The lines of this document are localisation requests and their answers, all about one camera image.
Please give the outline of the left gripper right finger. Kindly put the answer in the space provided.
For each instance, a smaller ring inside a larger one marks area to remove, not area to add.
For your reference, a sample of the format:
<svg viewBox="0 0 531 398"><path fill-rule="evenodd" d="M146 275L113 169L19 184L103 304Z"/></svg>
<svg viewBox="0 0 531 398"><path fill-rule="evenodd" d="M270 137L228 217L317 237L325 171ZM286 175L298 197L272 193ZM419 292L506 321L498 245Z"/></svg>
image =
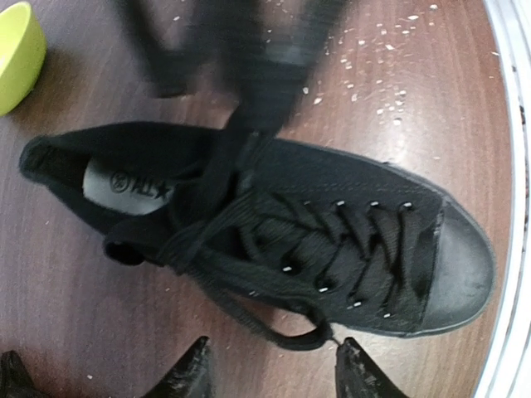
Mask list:
<svg viewBox="0 0 531 398"><path fill-rule="evenodd" d="M401 390L353 337L345 338L337 348L335 385L339 398L401 397Z"/></svg>

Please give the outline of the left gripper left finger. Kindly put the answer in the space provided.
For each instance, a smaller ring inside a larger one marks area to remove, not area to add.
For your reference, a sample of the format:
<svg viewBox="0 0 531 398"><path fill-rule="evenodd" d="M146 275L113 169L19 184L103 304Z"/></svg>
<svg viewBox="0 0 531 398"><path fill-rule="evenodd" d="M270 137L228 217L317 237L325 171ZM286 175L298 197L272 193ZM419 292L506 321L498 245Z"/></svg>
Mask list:
<svg viewBox="0 0 531 398"><path fill-rule="evenodd" d="M147 398L212 398L212 350L209 338L199 337L144 396Z"/></svg>

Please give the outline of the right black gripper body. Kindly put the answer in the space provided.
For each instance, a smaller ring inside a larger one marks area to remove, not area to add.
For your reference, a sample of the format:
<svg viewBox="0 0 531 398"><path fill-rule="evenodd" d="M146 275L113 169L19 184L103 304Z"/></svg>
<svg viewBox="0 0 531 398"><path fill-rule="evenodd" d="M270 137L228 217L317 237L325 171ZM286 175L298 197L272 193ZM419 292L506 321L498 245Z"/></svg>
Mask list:
<svg viewBox="0 0 531 398"><path fill-rule="evenodd" d="M258 1L196 1L183 41L167 48L156 37L142 1L122 1L119 17L155 95L192 90L192 78L212 55L236 90L235 116L246 129L277 133L289 119L320 49L344 10L342 1L306 1L288 36L265 41Z"/></svg>

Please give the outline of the black sneaker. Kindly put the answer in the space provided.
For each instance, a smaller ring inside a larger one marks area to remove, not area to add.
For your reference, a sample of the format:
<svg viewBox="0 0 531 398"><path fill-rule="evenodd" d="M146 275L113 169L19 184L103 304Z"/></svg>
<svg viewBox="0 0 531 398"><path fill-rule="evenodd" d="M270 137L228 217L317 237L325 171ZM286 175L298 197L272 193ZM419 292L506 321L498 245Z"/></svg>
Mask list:
<svg viewBox="0 0 531 398"><path fill-rule="evenodd" d="M242 325L309 351L332 325L450 332L494 290L491 244L447 192L400 168L246 129L127 122L38 136L19 160L112 260L190 276Z"/></svg>

